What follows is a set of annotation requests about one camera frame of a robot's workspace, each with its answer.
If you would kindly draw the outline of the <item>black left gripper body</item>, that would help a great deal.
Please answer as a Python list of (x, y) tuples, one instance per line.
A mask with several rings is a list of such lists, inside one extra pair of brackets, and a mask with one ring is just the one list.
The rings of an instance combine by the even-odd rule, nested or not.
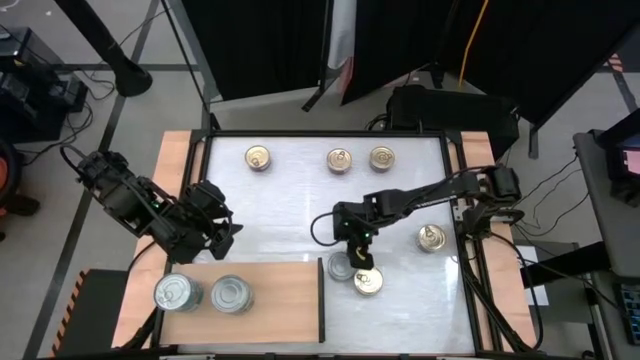
[(210, 240), (207, 249), (216, 260), (226, 257), (233, 244), (232, 211), (225, 203), (225, 196), (219, 187), (203, 180), (189, 185), (184, 192), (184, 199), (203, 218), (208, 227), (207, 238)]

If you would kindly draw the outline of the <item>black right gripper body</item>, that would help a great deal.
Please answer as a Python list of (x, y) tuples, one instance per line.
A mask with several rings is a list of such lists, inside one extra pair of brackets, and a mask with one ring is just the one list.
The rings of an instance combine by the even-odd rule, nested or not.
[(377, 227), (365, 220), (362, 204), (338, 202), (332, 209), (333, 236), (346, 243), (346, 254), (355, 269), (372, 270), (373, 256), (369, 246), (378, 234)]

